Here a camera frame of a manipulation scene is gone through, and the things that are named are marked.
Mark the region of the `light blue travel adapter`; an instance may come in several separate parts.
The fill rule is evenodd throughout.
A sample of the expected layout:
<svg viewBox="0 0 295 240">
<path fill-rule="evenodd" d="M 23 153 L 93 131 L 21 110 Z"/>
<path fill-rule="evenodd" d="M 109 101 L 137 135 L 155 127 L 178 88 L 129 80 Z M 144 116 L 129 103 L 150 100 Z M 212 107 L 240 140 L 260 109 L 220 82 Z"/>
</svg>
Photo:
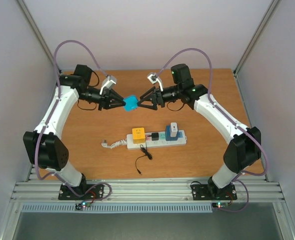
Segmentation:
<svg viewBox="0 0 295 240">
<path fill-rule="evenodd" d="M 135 95 L 130 95 L 123 99 L 125 106 L 123 107 L 126 112 L 133 111 L 138 108 L 138 99 Z"/>
</svg>

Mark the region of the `yellow cube adapter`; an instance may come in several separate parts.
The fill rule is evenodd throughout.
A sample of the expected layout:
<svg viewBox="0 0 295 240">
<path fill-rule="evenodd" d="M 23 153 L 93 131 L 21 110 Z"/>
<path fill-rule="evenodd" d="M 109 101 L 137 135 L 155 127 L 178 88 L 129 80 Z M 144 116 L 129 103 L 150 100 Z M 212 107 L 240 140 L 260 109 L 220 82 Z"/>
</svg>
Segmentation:
<svg viewBox="0 0 295 240">
<path fill-rule="evenodd" d="M 143 144 L 146 141 L 145 129 L 143 127 L 132 129 L 132 141 L 134 144 Z"/>
</svg>

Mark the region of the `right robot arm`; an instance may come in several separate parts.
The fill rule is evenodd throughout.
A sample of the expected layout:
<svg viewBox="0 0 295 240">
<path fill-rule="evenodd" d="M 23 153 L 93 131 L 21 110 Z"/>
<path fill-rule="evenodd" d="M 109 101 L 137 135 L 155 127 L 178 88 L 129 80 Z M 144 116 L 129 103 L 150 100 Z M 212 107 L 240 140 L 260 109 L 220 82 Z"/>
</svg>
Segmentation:
<svg viewBox="0 0 295 240">
<path fill-rule="evenodd" d="M 244 169 L 261 158 L 261 132 L 257 127 L 248 128 L 227 112 L 202 84 L 195 84 L 189 67 L 182 63 L 171 67 L 174 85 L 164 87 L 162 80 L 155 72 L 148 74 L 147 79 L 159 87 L 153 86 L 137 103 L 139 107 L 157 110 L 166 103 L 181 100 L 185 105 L 205 117 L 222 135 L 227 149 L 223 155 L 221 168 L 209 178 L 207 188 L 209 195 L 220 198 L 226 187 Z"/>
</svg>

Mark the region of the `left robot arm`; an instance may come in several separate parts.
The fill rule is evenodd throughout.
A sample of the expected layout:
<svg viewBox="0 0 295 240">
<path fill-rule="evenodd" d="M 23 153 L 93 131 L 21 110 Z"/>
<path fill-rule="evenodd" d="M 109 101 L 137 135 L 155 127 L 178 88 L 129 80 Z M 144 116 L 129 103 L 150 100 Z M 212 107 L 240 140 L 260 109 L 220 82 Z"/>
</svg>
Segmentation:
<svg viewBox="0 0 295 240">
<path fill-rule="evenodd" d="M 86 177 L 69 160 L 69 150 L 62 142 L 62 133 L 73 106 L 79 101 L 97 105 L 98 110 L 125 106 L 122 96 L 113 90 L 117 79 L 107 75 L 100 88 L 90 85 L 93 70 L 78 64 L 73 74 L 58 75 L 53 99 L 33 131 L 23 135 L 23 143 L 37 178 L 57 177 L 76 199 L 88 194 Z"/>
</svg>

